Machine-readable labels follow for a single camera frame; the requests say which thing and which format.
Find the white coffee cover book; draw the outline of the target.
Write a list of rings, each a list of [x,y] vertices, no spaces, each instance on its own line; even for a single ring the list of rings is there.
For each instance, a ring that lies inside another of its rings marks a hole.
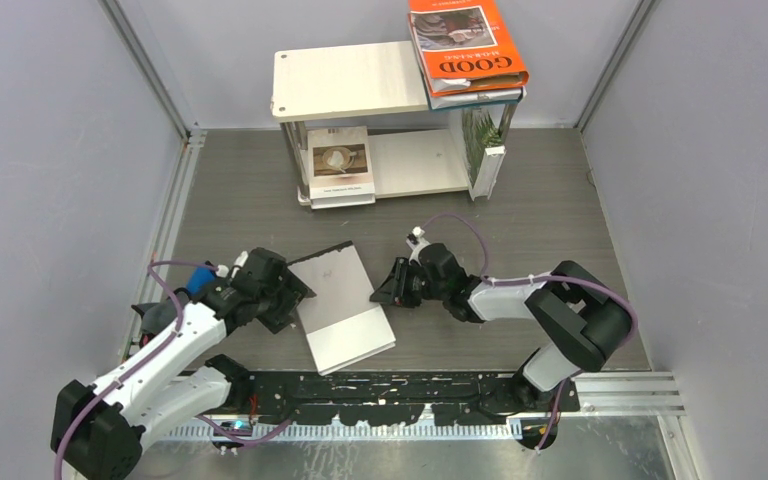
[[[375,202],[366,126],[310,130],[307,147],[306,169],[313,210]]]

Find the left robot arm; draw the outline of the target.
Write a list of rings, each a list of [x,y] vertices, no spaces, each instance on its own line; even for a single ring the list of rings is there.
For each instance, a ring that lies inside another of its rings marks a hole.
[[[58,393],[51,449],[56,479],[69,465],[86,479],[123,479],[143,452],[176,426],[210,410],[237,413],[253,405],[249,370],[226,355],[205,362],[189,379],[175,377],[200,354],[254,320],[278,333],[314,290],[281,255],[265,248],[242,252],[231,265],[192,263],[206,279],[183,302],[157,274],[171,322],[124,363],[85,385],[73,380]]]

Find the white palm leaf book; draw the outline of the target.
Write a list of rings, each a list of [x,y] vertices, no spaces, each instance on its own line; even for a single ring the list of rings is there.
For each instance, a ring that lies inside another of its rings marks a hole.
[[[489,199],[507,153],[488,107],[449,112],[449,132],[460,155],[472,200]]]

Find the teal Humor book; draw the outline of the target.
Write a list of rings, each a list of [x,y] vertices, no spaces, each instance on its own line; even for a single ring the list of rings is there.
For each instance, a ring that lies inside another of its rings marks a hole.
[[[425,90],[424,93],[428,108],[431,111],[446,111],[510,103],[517,104],[527,94],[524,87],[453,93],[437,97],[433,96],[428,90]]]

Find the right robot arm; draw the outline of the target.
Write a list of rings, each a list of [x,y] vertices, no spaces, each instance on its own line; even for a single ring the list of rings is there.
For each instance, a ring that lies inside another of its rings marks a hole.
[[[574,261],[537,276],[492,279],[468,273],[442,243],[396,258],[370,300],[401,308],[438,301],[465,323],[535,321],[549,342],[519,367],[510,393],[531,411],[542,409],[575,375],[600,371],[637,327],[629,303]]]

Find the grey white notebook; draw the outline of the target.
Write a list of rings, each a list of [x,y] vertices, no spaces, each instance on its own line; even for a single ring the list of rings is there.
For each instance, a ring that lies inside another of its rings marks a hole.
[[[389,350],[396,339],[353,242],[292,261],[289,270],[314,292],[296,312],[316,370],[328,375]]]

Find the orange book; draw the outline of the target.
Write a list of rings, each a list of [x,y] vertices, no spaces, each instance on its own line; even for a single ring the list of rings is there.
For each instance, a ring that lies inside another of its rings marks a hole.
[[[530,78],[494,0],[410,0],[408,24],[431,97],[513,89]]]

